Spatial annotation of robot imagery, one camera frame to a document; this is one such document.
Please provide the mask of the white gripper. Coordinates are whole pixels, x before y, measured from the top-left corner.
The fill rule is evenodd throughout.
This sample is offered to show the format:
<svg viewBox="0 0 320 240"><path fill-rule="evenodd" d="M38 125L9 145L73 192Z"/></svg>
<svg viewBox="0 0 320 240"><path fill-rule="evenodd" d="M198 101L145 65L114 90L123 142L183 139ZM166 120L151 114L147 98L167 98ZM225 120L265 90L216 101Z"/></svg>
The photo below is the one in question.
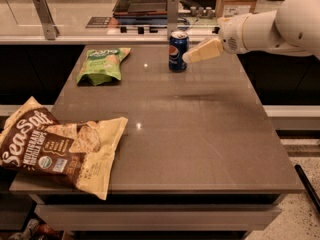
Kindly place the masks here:
<svg viewBox="0 0 320 240"><path fill-rule="evenodd" d="M222 54L223 48L232 54L244 54L248 52L243 39L243 31L246 20L250 14L243 14L233 17L221 17L218 19L220 27L219 39L208 38L201 41L195 47L182 55L186 63L194 63L218 57Z"/></svg>

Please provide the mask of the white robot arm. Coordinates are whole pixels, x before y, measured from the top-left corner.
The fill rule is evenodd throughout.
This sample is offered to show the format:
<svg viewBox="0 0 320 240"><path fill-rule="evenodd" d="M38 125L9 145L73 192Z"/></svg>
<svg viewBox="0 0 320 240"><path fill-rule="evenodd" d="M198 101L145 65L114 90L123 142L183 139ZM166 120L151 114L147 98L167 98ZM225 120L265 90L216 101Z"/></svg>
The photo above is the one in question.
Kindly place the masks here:
<svg viewBox="0 0 320 240"><path fill-rule="evenodd" d="M217 19L218 36L183 54L186 63L220 56L264 51L320 58L320 0L285 0L277 10Z"/></svg>

